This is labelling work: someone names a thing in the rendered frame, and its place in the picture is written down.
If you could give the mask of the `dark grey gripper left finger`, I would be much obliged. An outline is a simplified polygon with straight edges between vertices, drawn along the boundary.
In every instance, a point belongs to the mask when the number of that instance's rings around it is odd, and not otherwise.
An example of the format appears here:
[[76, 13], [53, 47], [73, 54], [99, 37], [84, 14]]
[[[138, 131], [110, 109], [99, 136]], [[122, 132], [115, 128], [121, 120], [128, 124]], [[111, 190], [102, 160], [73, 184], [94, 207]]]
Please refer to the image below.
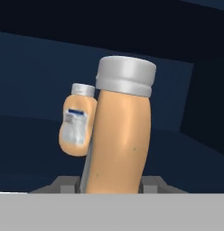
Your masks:
[[81, 193], [80, 176], [59, 176], [51, 184], [33, 190], [33, 193]]

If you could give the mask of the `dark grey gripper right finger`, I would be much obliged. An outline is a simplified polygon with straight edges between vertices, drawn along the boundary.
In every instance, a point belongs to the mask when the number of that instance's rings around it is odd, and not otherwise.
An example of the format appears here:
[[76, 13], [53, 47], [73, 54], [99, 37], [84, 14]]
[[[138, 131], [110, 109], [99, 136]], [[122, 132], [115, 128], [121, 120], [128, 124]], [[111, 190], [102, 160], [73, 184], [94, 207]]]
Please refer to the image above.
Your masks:
[[183, 193], [183, 190], [168, 185], [160, 176], [143, 176], [140, 181], [139, 193]]

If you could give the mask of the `tan condiment bottle grey cap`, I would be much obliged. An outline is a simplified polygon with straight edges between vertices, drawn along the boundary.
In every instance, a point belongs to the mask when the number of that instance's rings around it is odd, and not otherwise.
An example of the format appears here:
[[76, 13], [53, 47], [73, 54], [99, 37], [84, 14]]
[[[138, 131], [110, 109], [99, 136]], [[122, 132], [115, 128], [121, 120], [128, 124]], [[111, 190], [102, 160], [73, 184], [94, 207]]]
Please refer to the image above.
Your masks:
[[137, 193], [151, 135], [150, 96], [156, 66], [125, 56], [98, 64], [93, 135], [80, 183], [82, 193]]

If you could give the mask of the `tan condiment bottle white label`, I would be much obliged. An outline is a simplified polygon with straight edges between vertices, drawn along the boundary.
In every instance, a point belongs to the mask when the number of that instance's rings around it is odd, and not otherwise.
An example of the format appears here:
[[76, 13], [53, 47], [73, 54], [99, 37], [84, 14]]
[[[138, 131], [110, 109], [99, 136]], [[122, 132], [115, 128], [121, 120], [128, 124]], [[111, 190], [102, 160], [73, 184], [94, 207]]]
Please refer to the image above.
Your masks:
[[65, 99], [59, 145], [68, 155], [85, 156], [88, 152], [97, 107], [94, 96], [94, 86], [73, 83]]

